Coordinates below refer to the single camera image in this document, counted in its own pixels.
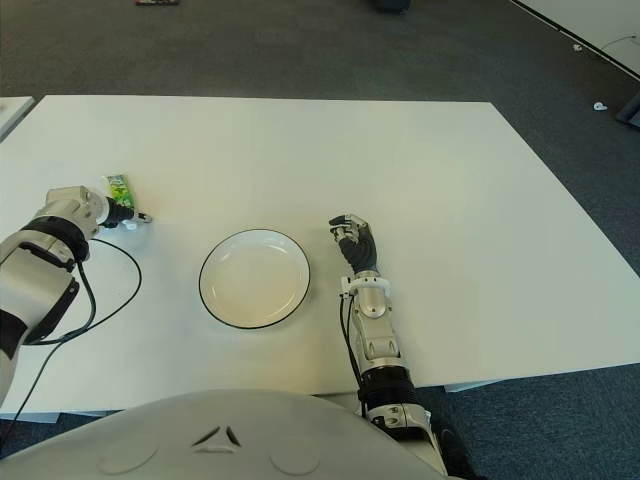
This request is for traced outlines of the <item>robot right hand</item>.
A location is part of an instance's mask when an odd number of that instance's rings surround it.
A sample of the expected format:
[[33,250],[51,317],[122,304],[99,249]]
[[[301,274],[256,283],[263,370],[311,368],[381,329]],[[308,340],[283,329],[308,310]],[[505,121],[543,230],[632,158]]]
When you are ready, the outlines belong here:
[[355,274],[377,271],[376,244],[364,219],[354,214],[339,215],[329,220],[329,231]]

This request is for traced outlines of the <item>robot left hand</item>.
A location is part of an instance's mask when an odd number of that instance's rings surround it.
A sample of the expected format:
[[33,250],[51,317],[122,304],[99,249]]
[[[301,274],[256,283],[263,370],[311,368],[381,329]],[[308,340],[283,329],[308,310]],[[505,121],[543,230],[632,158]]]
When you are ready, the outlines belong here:
[[106,197],[106,213],[98,224],[107,229],[114,229],[123,225],[128,230],[135,230],[139,225],[150,224],[153,218],[133,207],[117,203],[113,198]]

